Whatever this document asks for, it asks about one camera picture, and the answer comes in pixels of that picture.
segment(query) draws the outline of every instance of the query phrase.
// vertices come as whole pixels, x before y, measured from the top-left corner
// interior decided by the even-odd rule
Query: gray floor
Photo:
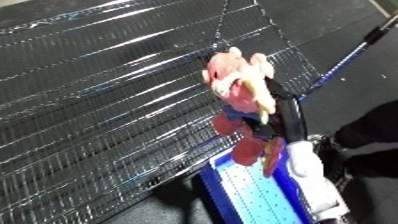
[[[328,71],[385,17],[368,1],[259,1],[305,56],[321,72]],[[393,30],[367,50],[322,90],[303,103],[310,133],[330,133],[367,110],[396,99],[398,78],[398,30]],[[349,154],[396,148],[371,145]],[[396,224],[398,180],[355,180],[343,193],[354,217],[361,224]],[[183,209],[169,206],[156,197],[131,208],[108,223],[211,223],[196,199],[195,215],[183,222]]]

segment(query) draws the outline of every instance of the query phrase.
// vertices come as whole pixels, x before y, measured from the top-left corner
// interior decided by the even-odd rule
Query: blue base
[[[270,178],[261,162],[244,167],[230,151],[210,159],[200,172],[218,212],[227,224],[311,224],[297,197],[297,186],[286,170],[286,153]]]

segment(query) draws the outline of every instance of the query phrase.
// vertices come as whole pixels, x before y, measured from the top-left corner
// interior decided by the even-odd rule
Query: plush toy arm
[[[275,100],[269,92],[265,80],[260,76],[246,76],[242,82],[252,92],[259,107],[261,123],[267,124],[268,114],[275,113]]]

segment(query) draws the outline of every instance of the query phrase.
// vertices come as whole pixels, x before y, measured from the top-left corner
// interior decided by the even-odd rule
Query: metal grate
[[[201,58],[264,52],[319,74],[250,0],[123,0],[0,30],[0,223],[97,223],[231,146]]]

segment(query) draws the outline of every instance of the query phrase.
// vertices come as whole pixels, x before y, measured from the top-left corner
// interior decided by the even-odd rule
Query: wire mesh
[[[123,0],[0,30],[0,223],[98,223],[234,144],[203,58],[266,53],[319,74],[255,1]]]

